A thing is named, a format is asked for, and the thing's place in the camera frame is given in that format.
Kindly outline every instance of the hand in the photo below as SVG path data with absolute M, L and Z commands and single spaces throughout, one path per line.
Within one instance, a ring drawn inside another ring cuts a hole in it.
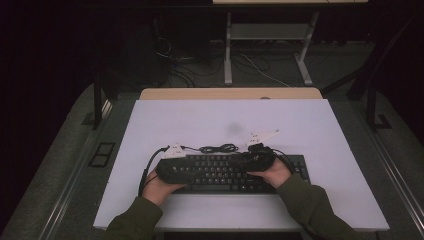
M 155 170 L 147 175 L 146 185 L 143 189 L 142 196 L 156 204 L 162 205 L 168 196 L 175 190 L 184 187 L 185 184 L 169 184 L 162 181 Z
M 274 160 L 274 164 L 266 171 L 247 173 L 253 176 L 263 177 L 264 180 L 271 184 L 274 188 L 278 188 L 283 185 L 283 183 L 285 183 L 291 176 L 290 170 L 278 158 Z

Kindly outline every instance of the white cable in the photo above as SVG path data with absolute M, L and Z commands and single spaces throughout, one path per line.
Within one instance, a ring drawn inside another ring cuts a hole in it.
M 275 78 L 273 78 L 273 77 L 270 77 L 270 76 L 268 76 L 268 75 L 266 75 L 265 73 L 263 73 L 256 65 L 255 65 L 255 63 L 253 63 L 253 61 L 252 60 L 250 60 L 250 58 L 248 58 L 246 55 L 244 55 L 244 54 L 240 54 L 241 56 L 243 56 L 244 58 L 246 58 L 247 59 L 247 61 L 249 61 L 254 67 L 255 67 L 255 69 L 260 73 L 260 74 L 262 74 L 263 76 L 265 76 L 265 77 L 267 77 L 267 78 L 269 78 L 269 79 L 271 79 L 271 80 L 274 80 L 274 81 L 276 81 L 276 82 L 279 82 L 279 83 L 281 83 L 281 84 L 283 84 L 284 86 L 286 86 L 286 87 L 291 87 L 290 85 L 288 85 L 287 83 L 285 83 L 285 82 L 282 82 L 282 81 L 280 81 L 280 80 L 278 80 L 278 79 L 275 79 Z

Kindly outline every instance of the floor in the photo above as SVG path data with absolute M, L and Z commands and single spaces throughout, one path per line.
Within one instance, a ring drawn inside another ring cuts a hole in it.
M 201 62 L 183 51 L 161 53 L 171 73 L 162 87 L 227 87 L 223 78 L 223 45 L 219 41 L 212 45 L 212 58 Z M 293 58 L 300 48 L 299 42 L 234 42 L 232 87 L 305 87 Z M 351 73 L 364 63 L 372 49 L 372 44 L 361 42 L 311 45 L 305 63 L 313 87 L 322 89 Z M 422 212 L 421 216 L 414 216 L 410 206 L 411 199 L 424 202 L 424 148 L 382 95 L 378 95 L 377 113 L 383 114 L 392 128 L 371 132 L 364 122 L 364 100 L 350 102 L 346 97 L 348 89 L 346 84 L 325 98 L 390 226 L 388 231 L 361 234 L 364 239 L 423 239 L 422 228 L 417 227 L 423 219 Z M 93 112 L 92 94 L 90 86 L 75 102 L 1 239 L 99 239 L 102 235 L 102 230 L 92 224 L 139 93 L 127 91 L 105 105 L 104 120 L 95 131 L 87 121 Z M 110 162 L 105 168 L 88 167 L 100 142 L 116 143 Z M 397 178 L 389 174 L 393 166 L 398 170 Z M 407 193 L 396 184 L 399 179 L 409 188 Z M 236 238 L 230 234 L 222 239 Z

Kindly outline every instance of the person's right hand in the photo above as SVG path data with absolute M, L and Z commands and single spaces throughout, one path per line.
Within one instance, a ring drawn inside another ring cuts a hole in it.
M 274 160 L 274 164 L 266 171 L 247 173 L 253 176 L 263 177 L 264 180 L 271 184 L 274 188 L 278 188 L 283 185 L 283 183 L 291 176 L 290 170 L 278 158 Z

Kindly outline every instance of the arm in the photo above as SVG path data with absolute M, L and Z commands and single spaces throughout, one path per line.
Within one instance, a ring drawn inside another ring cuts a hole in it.
M 162 217 L 159 208 L 168 196 L 181 184 L 167 184 L 153 170 L 147 177 L 142 196 L 135 198 L 130 208 L 115 217 L 109 224 L 103 239 L 151 239 L 156 223 Z
M 280 160 L 264 172 L 250 174 L 263 177 L 276 188 L 290 216 L 309 233 L 324 239 L 361 239 L 334 214 L 323 188 L 304 182 L 298 174 L 291 175 Z

